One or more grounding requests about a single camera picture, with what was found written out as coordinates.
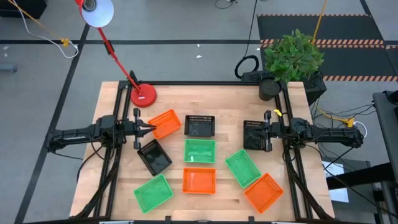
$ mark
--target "floor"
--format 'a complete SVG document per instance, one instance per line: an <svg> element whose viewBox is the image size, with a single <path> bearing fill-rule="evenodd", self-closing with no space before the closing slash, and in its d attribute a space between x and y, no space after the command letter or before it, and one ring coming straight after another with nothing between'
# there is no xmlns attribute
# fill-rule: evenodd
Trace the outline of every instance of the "floor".
<svg viewBox="0 0 398 224"><path fill-rule="evenodd" d="M72 40L80 39L84 22L74 3L51 0L41 22L56 33ZM254 1L238 1L229 9L217 9L214 0L114 0L115 15L105 34L116 40L246 40ZM385 40L398 40L395 0L367 0ZM259 1L257 13L316 14L322 0ZM359 0L329 1L326 13L364 13ZM35 34L48 34L28 22ZM35 39L26 33L20 19L0 17L0 40ZM88 39L100 39L90 29ZM258 40L257 23L252 39ZM244 44L136 44L115 45L120 61L134 69L141 80L235 80L233 70L246 49ZM259 55L259 46L249 46L249 54ZM66 50L68 55L73 49ZM0 72L0 119L3 131L0 141L0 217L3 223L14 222L25 188L30 179L45 133L57 104L71 60L62 57L52 45L0 45L0 62L18 64L17 73ZM245 63L241 71L253 67ZM100 83L121 80L122 73L106 55L103 45L85 45L78 62L58 129L91 124ZM395 82L327 82L328 91L320 107L343 111L368 104L372 93L396 90ZM372 165L387 162L386 149L376 114L358 116L368 129L362 148L346 155L348 159L369 160ZM330 125L330 120L316 122ZM334 153L346 149L336 144L325 145ZM68 147L64 154L82 157L84 146ZM25 222L67 218L75 191L76 172L80 161L49 154L28 209ZM357 214L336 211L338 218L352 220ZM361 214L357 222L372 223L372 214Z"/></svg>

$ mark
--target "red desk lamp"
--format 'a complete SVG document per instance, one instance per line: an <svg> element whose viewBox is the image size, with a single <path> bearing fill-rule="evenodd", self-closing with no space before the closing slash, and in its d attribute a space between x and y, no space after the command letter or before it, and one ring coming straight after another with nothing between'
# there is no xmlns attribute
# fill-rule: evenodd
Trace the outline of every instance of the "red desk lamp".
<svg viewBox="0 0 398 224"><path fill-rule="evenodd" d="M108 53L112 56L114 61L133 85L134 91L131 92L131 101L136 106L142 108L155 103L155 88L149 84L137 85L126 69L124 69L123 65L119 62L110 41L105 37L104 32L102 31L102 27L111 22L114 14L112 0L75 0L75 2L79 5L79 11L82 18L88 25L98 29L99 34L104 40Z"/></svg>

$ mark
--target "lamp shade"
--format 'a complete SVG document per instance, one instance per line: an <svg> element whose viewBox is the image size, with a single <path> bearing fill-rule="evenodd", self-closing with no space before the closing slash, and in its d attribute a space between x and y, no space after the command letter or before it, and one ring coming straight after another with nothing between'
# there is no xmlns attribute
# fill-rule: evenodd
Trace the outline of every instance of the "lamp shade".
<svg viewBox="0 0 398 224"><path fill-rule="evenodd" d="M75 0L86 23L95 28L108 25L114 14L112 0Z"/></svg>

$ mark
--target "orange striped tape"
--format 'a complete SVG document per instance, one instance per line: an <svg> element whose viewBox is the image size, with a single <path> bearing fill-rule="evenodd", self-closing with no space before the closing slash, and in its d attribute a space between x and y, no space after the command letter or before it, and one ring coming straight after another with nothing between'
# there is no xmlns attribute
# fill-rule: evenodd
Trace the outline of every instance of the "orange striped tape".
<svg viewBox="0 0 398 224"><path fill-rule="evenodd" d="M396 82L398 80L397 76L342 76L342 75L325 75L323 77L324 81L357 81L357 82Z"/></svg>
<svg viewBox="0 0 398 224"><path fill-rule="evenodd" d="M261 48L270 47L272 44L262 44ZM353 45L353 44L317 44L318 48L384 48L384 45Z"/></svg>
<svg viewBox="0 0 398 224"><path fill-rule="evenodd" d="M261 40L261 44L272 44L276 39ZM348 39L317 39L315 44L334 44L334 45L377 45L383 44L383 40L348 40Z"/></svg>
<svg viewBox="0 0 398 224"><path fill-rule="evenodd" d="M260 16L319 16L319 14L257 14ZM367 14L324 14L323 16L369 16Z"/></svg>
<svg viewBox="0 0 398 224"><path fill-rule="evenodd" d="M398 45L387 45L386 49L398 49Z"/></svg>

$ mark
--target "wooden tabletop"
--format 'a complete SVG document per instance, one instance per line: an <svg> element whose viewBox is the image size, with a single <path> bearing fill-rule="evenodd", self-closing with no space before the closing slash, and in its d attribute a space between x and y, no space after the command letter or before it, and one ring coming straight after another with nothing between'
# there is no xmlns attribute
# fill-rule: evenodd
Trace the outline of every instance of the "wooden tabletop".
<svg viewBox="0 0 398 224"><path fill-rule="evenodd" d="M117 92L117 82L102 83L93 122L97 118L112 114ZM243 120L263 121L266 110L275 109L275 101L262 101L258 97L257 86L155 86L157 100L148 108L141 109L141 119L151 118L169 109L175 110L182 127L175 133L159 140L173 163L162 172L170 184L174 196L151 212L143 214L133 191L151 180L150 172L133 148L134 137L127 137L123 146L119 166L112 219L116 220L164 220L171 215L172 220L213 220L247 221L254 216L256 221L294 221L292 199L286 165L282 160L282 141L272 139L273 151L246 150L262 174L269 173L283 188L284 194L263 214L258 213L243 195L243 189L225 164L225 159L243 148ZM290 102L295 117L311 122L310 111L302 83L289 83ZM130 104L129 117L133 118ZM216 163L195 164L183 161L183 133L185 115L213 115L216 118L215 136ZM272 113L272 121L277 115ZM153 140L153 134L141 139L144 146ZM93 153L90 145L85 158ZM309 191L325 211L334 216L329 191L323 173L319 153L310 147L302 149L302 160ZM86 205L98 188L103 161L91 158L81 170L70 215L75 215ZM184 167L212 167L216 169L216 193L195 195L182 193L182 173ZM297 188L300 211L305 217L301 191ZM104 214L103 203L101 214Z"/></svg>

